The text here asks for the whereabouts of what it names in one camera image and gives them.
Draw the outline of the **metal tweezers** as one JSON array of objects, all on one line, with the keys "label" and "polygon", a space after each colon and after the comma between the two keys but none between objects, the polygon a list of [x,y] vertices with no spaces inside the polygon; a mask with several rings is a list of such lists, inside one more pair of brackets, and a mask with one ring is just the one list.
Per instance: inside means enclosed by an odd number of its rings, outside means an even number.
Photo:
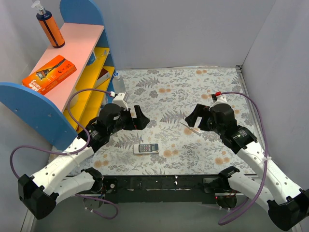
[{"label": "metal tweezers", "polygon": [[202,135],[202,133],[201,133],[199,130],[197,130],[197,129],[195,129],[195,128],[192,128],[192,127],[189,127],[189,126],[187,126],[186,124],[184,124],[184,123],[182,123],[182,122],[180,122],[180,124],[184,125],[184,126],[185,126],[186,128],[188,128],[191,132],[193,132],[193,133],[195,133],[195,134],[197,134],[197,135],[199,135],[199,136]]}]

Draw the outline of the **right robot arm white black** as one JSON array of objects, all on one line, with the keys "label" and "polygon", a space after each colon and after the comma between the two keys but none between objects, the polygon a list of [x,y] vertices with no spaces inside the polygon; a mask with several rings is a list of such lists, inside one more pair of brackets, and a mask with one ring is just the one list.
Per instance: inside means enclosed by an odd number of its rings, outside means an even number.
[{"label": "right robot arm white black", "polygon": [[219,188],[224,192],[232,189],[241,192],[265,209],[271,221],[281,230],[288,231],[309,215],[309,191],[291,180],[271,159],[265,157],[257,138],[246,127],[237,124],[232,107],[227,103],[213,106],[197,104],[185,118],[194,127],[197,118],[202,131],[218,134],[225,146],[245,161],[261,179],[251,180],[235,168],[219,173]]}]

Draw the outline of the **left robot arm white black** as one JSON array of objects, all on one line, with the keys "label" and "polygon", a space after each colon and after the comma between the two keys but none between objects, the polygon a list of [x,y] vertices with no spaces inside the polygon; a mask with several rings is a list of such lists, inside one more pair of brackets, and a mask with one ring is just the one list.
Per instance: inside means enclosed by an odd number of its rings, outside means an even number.
[{"label": "left robot arm white black", "polygon": [[24,174],[19,177],[19,199],[36,219],[45,218],[58,203],[77,193],[102,191],[103,176],[94,168],[83,169],[74,177],[67,178],[67,175],[107,144],[116,132],[145,129],[149,118],[142,113],[139,105],[135,105],[134,110],[135,118],[130,110],[114,103],[107,104],[51,163],[32,176]]}]

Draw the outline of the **clear plastic bottle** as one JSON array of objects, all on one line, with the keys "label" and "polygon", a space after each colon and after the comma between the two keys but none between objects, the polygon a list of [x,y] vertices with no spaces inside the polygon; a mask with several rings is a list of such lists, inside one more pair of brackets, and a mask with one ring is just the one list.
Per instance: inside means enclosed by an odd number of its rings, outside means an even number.
[{"label": "clear plastic bottle", "polygon": [[115,72],[113,74],[112,84],[116,94],[126,92],[126,86],[124,80],[118,72]]}]

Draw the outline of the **floral table mat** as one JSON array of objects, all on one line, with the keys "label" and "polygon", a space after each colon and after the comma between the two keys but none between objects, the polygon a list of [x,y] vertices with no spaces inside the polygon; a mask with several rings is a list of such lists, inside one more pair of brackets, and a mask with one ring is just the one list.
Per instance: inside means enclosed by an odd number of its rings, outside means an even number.
[{"label": "floral table mat", "polygon": [[[122,130],[96,154],[71,171],[77,175],[93,167],[104,175],[217,174],[235,166],[246,174],[252,169],[214,132],[199,136],[180,122],[200,103],[210,105],[211,95],[222,91],[235,111],[239,125],[257,135],[242,81],[233,68],[125,70],[119,72],[128,92],[128,105],[138,104],[150,119],[144,130]],[[136,144],[159,144],[159,154],[134,155]]]}]

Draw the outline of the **white box on shelf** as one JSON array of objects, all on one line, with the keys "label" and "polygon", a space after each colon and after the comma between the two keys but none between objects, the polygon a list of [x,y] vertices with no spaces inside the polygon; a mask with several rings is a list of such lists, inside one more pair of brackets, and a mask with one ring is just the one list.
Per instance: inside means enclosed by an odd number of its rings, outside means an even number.
[{"label": "white box on shelf", "polygon": [[98,79],[94,85],[94,88],[99,87],[101,84],[103,84],[106,80],[110,79],[111,75],[109,73],[109,71],[105,68],[101,69],[101,72],[98,76]]}]

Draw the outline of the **white jar under shelf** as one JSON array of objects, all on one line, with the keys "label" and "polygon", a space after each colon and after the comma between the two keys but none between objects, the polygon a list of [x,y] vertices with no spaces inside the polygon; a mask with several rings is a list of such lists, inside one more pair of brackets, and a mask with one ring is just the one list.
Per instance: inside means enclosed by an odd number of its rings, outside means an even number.
[{"label": "white jar under shelf", "polygon": [[[72,92],[72,94],[70,95],[70,97],[72,96],[72,95],[74,95],[75,93],[77,92],[77,90],[75,89],[73,92]],[[67,105],[66,105],[66,109],[71,109],[71,108],[73,108],[75,105],[76,105],[76,103],[78,102],[78,99],[79,99],[79,96],[78,95],[75,95],[73,98],[72,98],[72,100],[70,101],[70,103],[67,103]]]}]

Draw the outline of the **blue pink yellow shelf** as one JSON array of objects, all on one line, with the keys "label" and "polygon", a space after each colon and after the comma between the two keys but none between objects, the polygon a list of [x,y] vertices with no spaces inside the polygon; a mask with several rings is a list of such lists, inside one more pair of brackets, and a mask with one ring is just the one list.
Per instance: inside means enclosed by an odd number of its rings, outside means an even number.
[{"label": "blue pink yellow shelf", "polygon": [[103,15],[92,0],[63,0],[65,40],[48,47],[22,84],[2,82],[0,102],[59,150],[95,115],[95,88],[103,68],[114,71]]}]

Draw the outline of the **orange razor box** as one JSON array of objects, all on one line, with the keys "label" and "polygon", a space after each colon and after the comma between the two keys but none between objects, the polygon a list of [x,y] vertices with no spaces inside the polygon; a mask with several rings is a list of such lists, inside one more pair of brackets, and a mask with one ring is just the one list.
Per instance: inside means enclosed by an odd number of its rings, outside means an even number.
[{"label": "orange razor box", "polygon": [[22,80],[22,85],[45,95],[76,71],[75,65],[58,55]]}]

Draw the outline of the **orange pump bottle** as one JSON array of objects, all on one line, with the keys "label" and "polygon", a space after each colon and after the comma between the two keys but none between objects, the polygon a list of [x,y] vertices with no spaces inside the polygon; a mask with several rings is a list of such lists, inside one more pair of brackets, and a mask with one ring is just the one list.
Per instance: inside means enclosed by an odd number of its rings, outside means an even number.
[{"label": "orange pump bottle", "polygon": [[31,7],[37,10],[36,18],[51,43],[51,46],[54,48],[63,47],[65,45],[65,40],[52,13],[46,10],[39,0],[36,0]]}]

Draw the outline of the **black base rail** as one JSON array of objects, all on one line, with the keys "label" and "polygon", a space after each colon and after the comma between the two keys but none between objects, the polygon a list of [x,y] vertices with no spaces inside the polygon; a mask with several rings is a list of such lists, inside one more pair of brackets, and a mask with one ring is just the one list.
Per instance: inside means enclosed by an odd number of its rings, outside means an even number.
[{"label": "black base rail", "polygon": [[218,175],[110,175],[103,187],[89,196],[102,196],[113,203],[202,203],[234,208],[238,193]]}]

